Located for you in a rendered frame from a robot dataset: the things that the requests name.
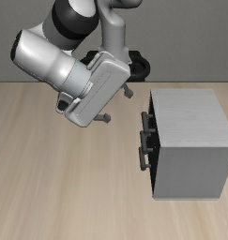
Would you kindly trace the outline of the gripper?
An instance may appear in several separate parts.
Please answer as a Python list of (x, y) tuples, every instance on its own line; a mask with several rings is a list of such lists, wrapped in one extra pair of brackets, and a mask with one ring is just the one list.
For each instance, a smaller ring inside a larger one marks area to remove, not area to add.
[(122, 86), (124, 95), (133, 97), (133, 91), (125, 84), (129, 76), (129, 64), (109, 52), (96, 53), (88, 65), (74, 60), (67, 78), (57, 89), (55, 110), (81, 128), (88, 127), (93, 120), (109, 123), (111, 116), (99, 112)]

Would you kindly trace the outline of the grey cabinet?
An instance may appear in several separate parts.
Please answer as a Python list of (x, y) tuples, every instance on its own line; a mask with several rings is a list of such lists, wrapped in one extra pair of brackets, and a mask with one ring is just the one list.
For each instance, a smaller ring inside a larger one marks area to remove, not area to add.
[(228, 177), (228, 120), (211, 89), (155, 88), (141, 113), (140, 167), (156, 200), (217, 200)]

